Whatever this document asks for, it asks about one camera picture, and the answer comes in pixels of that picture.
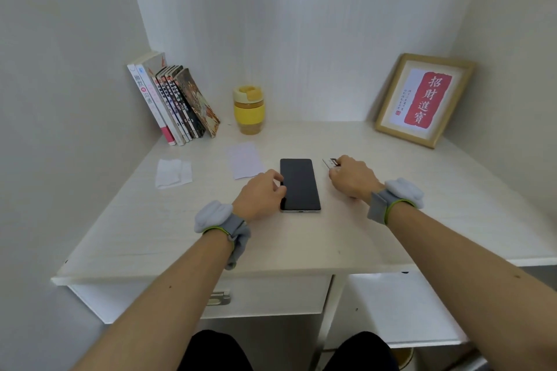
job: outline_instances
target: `hand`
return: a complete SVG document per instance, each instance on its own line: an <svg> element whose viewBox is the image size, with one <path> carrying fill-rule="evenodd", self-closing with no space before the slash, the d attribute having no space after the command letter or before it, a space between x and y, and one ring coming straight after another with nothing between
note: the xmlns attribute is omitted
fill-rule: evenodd
<svg viewBox="0 0 557 371"><path fill-rule="evenodd" d="M349 156L340 156L337 163L340 167L330 169L329 177L332 185L343 194L369 204L372 192L385 189L385 185L379 182L373 170L364 162L356 161Z"/></svg>
<svg viewBox="0 0 557 371"><path fill-rule="evenodd" d="M282 182L282 175L269 169L252 178L234 200L233 213L246 222L262 219L276 213L281 200L286 196L286 187L279 186L275 179Z"/></svg>

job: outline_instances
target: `framed calligraphy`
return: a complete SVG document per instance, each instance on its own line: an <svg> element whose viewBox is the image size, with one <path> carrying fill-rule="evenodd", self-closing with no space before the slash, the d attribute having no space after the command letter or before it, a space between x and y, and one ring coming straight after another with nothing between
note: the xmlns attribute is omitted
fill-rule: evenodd
<svg viewBox="0 0 557 371"><path fill-rule="evenodd" d="M468 60L403 54L376 130L435 148L475 66Z"/></svg>

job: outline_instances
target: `black pants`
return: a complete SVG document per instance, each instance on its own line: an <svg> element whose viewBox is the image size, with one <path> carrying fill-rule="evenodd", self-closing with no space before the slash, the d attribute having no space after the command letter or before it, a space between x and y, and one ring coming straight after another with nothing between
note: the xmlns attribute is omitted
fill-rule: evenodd
<svg viewBox="0 0 557 371"><path fill-rule="evenodd" d="M228 334L203 330L189 342L178 371L185 370L253 371L242 348ZM398 371L389 346L379 336L361 332L337 349L324 371Z"/></svg>

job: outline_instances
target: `phone screen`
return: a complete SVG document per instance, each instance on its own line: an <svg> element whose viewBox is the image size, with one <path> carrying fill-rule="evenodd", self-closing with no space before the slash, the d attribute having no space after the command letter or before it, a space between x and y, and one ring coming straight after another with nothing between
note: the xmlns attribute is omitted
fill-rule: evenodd
<svg viewBox="0 0 557 371"><path fill-rule="evenodd" d="M309 158L281 158L280 173L284 177L282 184L286 186L286 197L281 201L281 210L321 210L313 164Z"/></svg>

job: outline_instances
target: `drawer handle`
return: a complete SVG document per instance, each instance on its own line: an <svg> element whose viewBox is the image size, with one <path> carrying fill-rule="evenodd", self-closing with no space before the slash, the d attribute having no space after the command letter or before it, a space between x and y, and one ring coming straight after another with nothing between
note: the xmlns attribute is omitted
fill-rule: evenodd
<svg viewBox="0 0 557 371"><path fill-rule="evenodd" d="M207 306L228 305L230 303L230 290L224 292L213 292Z"/></svg>

